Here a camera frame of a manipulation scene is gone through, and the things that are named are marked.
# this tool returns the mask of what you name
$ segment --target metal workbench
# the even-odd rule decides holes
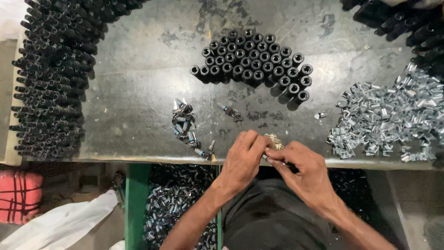
[[[357,81],[392,85],[412,57],[404,34],[394,42],[353,21],[357,8],[339,0],[151,0],[142,9],[108,25],[86,99],[86,136],[79,161],[203,162],[172,133],[173,100],[183,97],[197,115],[193,128],[202,147],[214,146],[221,164],[238,135],[223,103],[242,113],[244,130],[275,133],[284,145],[300,141],[323,155],[330,167],[433,169],[429,162],[402,163],[392,157],[339,160],[325,141],[340,116],[341,94]],[[204,84],[190,74],[204,65],[203,47],[232,28],[274,33],[276,42],[305,55],[314,67],[310,98],[297,106],[270,84]],[[313,116],[326,111],[328,117]]]

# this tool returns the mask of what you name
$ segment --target person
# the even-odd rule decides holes
[[[271,145],[268,137],[253,130],[241,132],[220,175],[160,249],[194,249],[205,226],[229,201],[223,215],[224,249],[326,249],[329,222],[345,236],[350,249],[396,249],[335,194],[321,155],[297,141],[276,151]],[[263,153],[281,178],[255,178]],[[293,173],[286,161],[299,172]]]

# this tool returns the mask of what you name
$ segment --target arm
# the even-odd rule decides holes
[[[358,249],[395,250],[378,232],[356,217],[336,195],[327,174],[325,159],[299,142],[293,141],[282,150],[265,150],[267,161],[284,178],[305,204],[320,217],[330,220]],[[293,174],[282,160],[293,163],[299,173]]]
[[[228,151],[221,174],[188,210],[166,237],[161,250],[192,250],[205,226],[225,202],[244,190],[259,171],[259,161],[268,137],[253,130],[241,132]]]

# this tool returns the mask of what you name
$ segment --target plaid cloth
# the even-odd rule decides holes
[[[0,171],[0,223],[26,224],[37,214],[43,177],[36,173]]]

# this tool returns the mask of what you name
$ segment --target green bin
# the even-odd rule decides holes
[[[130,164],[125,198],[125,249],[147,249],[142,240],[150,172],[154,164]],[[218,213],[218,250],[222,249],[221,212]]]

